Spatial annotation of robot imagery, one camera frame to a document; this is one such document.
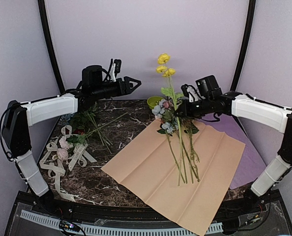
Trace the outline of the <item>blue fake flower stem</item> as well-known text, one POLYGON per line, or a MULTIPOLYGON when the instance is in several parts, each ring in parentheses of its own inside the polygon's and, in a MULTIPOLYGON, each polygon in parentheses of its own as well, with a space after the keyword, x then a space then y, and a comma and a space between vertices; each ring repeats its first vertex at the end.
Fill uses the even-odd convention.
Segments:
POLYGON ((177 160, 180 162, 181 170, 188 183, 187 170, 185 167, 184 152, 182 148, 181 124, 178 117, 174 116, 175 107, 171 100, 162 99, 157 106, 152 109, 155 119, 161 123, 169 122, 175 130, 173 133, 172 147, 174 149, 177 160))

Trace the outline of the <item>peach and green wrapping paper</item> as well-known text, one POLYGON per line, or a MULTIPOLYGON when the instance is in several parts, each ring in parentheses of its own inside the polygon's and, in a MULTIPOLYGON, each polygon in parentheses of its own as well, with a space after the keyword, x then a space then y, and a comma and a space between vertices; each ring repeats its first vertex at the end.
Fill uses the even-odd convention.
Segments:
POLYGON ((178 171, 167 139, 157 133, 153 121, 102 170, 152 209, 181 227, 203 236, 235 175, 244 143, 195 122, 199 132, 193 136, 199 155, 200 182, 188 175, 188 183, 178 185, 178 171))

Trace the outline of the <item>small blue flower stem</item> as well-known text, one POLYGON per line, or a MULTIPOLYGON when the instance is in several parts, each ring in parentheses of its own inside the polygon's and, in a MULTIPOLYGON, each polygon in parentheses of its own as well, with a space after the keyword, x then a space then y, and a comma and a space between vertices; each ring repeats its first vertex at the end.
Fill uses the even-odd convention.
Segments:
POLYGON ((186 183, 186 178, 184 177, 184 175, 182 173, 180 162, 177 160, 174 149, 172 147, 171 138, 173 137, 174 131, 175 130, 173 129, 173 125, 171 123, 163 122, 160 124, 160 129, 157 130, 157 133, 164 134, 166 136, 170 152, 172 154, 172 157, 174 159, 175 165, 176 165, 177 170, 178 170, 178 185, 180 185, 181 181, 183 181, 183 183, 186 183))

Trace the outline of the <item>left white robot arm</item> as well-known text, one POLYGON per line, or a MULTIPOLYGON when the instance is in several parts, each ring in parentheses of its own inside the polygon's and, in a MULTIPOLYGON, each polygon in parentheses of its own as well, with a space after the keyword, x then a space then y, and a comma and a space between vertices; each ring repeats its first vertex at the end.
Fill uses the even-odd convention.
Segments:
POLYGON ((39 199, 38 205, 47 214, 58 210, 52 191, 42 177, 32 154, 29 128, 42 121, 86 111, 101 99, 131 94, 142 82, 125 76, 117 78, 120 60, 112 62, 106 70, 100 65, 91 65, 82 70, 82 79, 76 88, 63 94, 32 102, 9 102, 0 118, 0 144, 10 162, 15 162, 20 176, 39 199))

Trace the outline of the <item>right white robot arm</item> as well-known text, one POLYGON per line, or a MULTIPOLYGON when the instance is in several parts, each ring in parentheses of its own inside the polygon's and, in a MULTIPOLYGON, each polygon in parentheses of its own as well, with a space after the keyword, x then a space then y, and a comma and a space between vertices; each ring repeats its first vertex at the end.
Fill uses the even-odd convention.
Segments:
POLYGON ((259 204, 257 197, 264 195, 292 170, 292 108, 269 103, 247 93, 223 93, 213 75, 196 80, 196 85, 181 86, 186 99, 176 109, 176 116, 202 119, 207 114, 213 114, 218 120, 220 115, 225 114, 261 123, 284 135, 276 157, 251 185, 253 194, 239 203, 242 212, 251 213, 259 204))

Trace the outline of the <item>white and red flower stem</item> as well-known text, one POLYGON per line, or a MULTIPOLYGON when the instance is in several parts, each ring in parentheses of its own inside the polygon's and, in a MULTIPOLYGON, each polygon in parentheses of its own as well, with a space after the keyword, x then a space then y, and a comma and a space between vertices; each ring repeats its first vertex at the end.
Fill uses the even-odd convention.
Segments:
POLYGON ((194 183, 194 179, 196 179, 197 182, 200 182, 199 171, 197 166, 197 163, 200 162, 200 158, 197 152, 195 151, 193 140, 194 134, 197 134, 199 132, 199 129, 193 123, 193 119, 189 118, 182 118, 181 125, 183 127, 183 132, 186 134, 189 141, 189 148, 186 149, 184 141, 182 141, 182 148, 189 163, 191 181, 192 183, 194 183))

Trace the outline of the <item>yellow fake flower stem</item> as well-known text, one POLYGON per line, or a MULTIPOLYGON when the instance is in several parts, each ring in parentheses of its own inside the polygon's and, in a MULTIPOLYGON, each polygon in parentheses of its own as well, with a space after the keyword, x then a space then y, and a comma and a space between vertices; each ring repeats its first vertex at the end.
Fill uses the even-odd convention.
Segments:
POLYGON ((161 76, 166 80, 167 86, 161 88, 161 93, 166 97, 165 99, 171 100, 175 107, 178 108, 178 97, 173 86, 172 76, 175 74, 173 68, 168 67, 168 62, 170 60, 170 55, 167 53, 162 53, 157 59, 158 66, 156 72, 161 74, 161 76))

